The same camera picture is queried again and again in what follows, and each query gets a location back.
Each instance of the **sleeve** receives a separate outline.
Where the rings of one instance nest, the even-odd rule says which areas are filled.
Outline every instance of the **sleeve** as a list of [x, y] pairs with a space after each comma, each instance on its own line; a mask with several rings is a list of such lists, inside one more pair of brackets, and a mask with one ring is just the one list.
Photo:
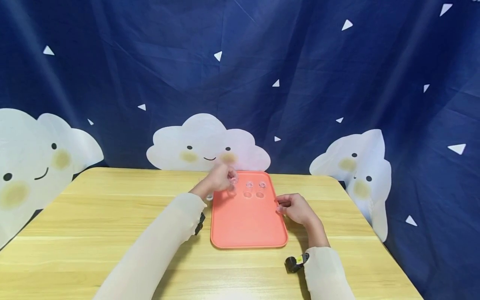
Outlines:
[[340, 257], [330, 247], [313, 247], [303, 265], [312, 300], [354, 300]]
[[178, 248], [195, 234], [205, 207], [191, 193], [173, 199], [128, 249], [94, 300], [151, 300]]

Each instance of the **orange tray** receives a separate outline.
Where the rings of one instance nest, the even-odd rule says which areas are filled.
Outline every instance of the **orange tray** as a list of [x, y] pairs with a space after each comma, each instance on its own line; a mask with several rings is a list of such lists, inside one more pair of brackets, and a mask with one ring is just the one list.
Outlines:
[[279, 248], [287, 244], [270, 176], [239, 171], [235, 191], [215, 192], [210, 240], [217, 248]]

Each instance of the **light wood surface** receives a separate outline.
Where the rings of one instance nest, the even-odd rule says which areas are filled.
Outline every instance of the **light wood surface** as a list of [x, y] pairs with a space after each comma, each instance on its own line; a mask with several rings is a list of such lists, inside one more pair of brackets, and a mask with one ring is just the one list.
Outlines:
[[[91, 299], [136, 238], [202, 172], [93, 168], [0, 252], [0, 299]], [[357, 299], [421, 299], [340, 184], [330, 177], [271, 175], [277, 194], [298, 192], [322, 219]], [[204, 228], [185, 242], [153, 299], [310, 299], [304, 273], [287, 274], [288, 256], [307, 247], [287, 222], [281, 249], [218, 250]]]

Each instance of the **person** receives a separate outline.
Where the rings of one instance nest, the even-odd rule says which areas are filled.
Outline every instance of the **person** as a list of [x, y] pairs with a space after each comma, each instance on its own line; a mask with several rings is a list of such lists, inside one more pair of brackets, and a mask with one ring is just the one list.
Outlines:
[[[180, 245], [195, 234], [203, 199], [215, 191], [232, 189], [238, 179], [227, 165], [216, 165], [189, 193], [180, 194], [140, 235], [101, 285], [94, 300], [151, 300]], [[323, 224], [299, 194], [277, 197], [277, 211], [305, 226], [310, 257], [304, 264], [312, 300], [355, 299], [338, 254], [330, 248]]]

